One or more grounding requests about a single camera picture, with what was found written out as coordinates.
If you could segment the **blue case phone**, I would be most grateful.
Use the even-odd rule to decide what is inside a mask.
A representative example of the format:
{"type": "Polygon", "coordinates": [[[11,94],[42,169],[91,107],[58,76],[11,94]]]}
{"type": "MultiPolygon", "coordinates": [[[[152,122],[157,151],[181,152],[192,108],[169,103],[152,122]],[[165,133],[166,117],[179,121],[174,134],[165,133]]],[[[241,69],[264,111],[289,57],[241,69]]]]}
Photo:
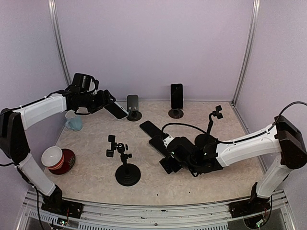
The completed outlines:
{"type": "Polygon", "coordinates": [[[108,110],[118,120],[123,119],[129,115],[129,113],[117,102],[112,102],[106,105],[105,109],[108,110]]]}

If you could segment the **plate phone stand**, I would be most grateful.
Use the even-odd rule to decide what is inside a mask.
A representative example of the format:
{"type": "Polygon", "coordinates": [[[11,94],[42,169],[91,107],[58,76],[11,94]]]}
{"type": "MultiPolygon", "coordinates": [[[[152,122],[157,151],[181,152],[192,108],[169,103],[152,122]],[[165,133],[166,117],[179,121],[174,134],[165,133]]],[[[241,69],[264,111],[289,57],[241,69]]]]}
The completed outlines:
{"type": "Polygon", "coordinates": [[[173,119],[180,119],[184,115],[183,108],[170,109],[168,115],[173,119]]]}
{"type": "Polygon", "coordinates": [[[129,121],[135,122],[142,118],[142,114],[139,111],[139,96],[136,94],[131,94],[127,96],[127,119],[129,121]]]}

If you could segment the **clear case phone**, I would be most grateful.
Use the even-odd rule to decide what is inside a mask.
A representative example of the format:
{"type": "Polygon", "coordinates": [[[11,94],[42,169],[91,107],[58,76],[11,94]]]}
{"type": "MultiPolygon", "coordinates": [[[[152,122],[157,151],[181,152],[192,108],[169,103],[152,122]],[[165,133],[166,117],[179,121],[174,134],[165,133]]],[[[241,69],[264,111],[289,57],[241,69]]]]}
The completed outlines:
{"type": "Polygon", "coordinates": [[[171,108],[182,109],[183,108],[183,85],[171,84],[171,108]]]}

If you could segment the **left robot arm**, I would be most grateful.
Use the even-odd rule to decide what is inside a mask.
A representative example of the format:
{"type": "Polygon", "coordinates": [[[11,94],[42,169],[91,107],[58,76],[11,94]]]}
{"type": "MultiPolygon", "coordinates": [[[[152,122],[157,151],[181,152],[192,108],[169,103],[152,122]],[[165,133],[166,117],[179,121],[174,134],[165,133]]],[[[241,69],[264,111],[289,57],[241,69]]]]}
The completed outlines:
{"type": "Polygon", "coordinates": [[[99,81],[93,76],[76,73],[72,84],[64,90],[52,92],[35,102],[19,108],[5,108],[0,114],[0,149],[12,160],[13,165],[43,195],[44,203],[57,213],[67,209],[62,191],[49,180],[30,153],[25,131],[32,125],[53,115],[79,108],[93,114],[103,108],[117,119],[128,115],[108,90],[99,90],[99,81]]]}

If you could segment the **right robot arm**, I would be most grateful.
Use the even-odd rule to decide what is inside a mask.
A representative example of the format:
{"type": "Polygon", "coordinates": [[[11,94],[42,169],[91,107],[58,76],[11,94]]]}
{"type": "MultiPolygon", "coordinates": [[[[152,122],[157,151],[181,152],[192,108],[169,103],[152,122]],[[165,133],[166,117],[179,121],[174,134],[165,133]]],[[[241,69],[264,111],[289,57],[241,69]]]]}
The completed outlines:
{"type": "Polygon", "coordinates": [[[275,117],[268,125],[239,139],[220,141],[208,133],[198,135],[195,142],[186,137],[164,133],[158,138],[168,152],[162,161],[166,170],[188,169],[194,177],[221,170],[231,164],[257,156],[277,156],[262,179],[253,185],[251,198],[245,202],[248,212],[255,213],[273,191],[290,174],[307,163],[307,150],[301,132],[284,116],[275,117]]]}

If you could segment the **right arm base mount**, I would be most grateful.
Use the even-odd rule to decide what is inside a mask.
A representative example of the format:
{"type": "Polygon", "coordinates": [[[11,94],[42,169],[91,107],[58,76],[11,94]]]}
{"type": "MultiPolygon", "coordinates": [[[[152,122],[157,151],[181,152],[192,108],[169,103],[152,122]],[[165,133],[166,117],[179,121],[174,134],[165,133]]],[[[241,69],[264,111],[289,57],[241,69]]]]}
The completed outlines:
{"type": "Polygon", "coordinates": [[[256,213],[263,212],[264,210],[269,210],[271,205],[269,202],[258,202],[255,204],[250,203],[248,200],[242,200],[238,202],[232,202],[229,204],[229,209],[232,218],[238,218],[243,216],[248,216],[256,213]]]}

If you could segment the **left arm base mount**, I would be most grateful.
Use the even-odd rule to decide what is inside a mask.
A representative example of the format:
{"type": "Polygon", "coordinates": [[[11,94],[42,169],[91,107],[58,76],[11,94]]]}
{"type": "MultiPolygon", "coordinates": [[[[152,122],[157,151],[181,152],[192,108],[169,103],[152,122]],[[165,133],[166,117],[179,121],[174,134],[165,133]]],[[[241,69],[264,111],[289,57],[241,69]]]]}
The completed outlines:
{"type": "Polygon", "coordinates": [[[67,216],[69,218],[80,219],[83,211],[83,204],[68,200],[62,200],[59,204],[53,202],[44,202],[41,206],[42,210],[50,213],[67,216]]]}

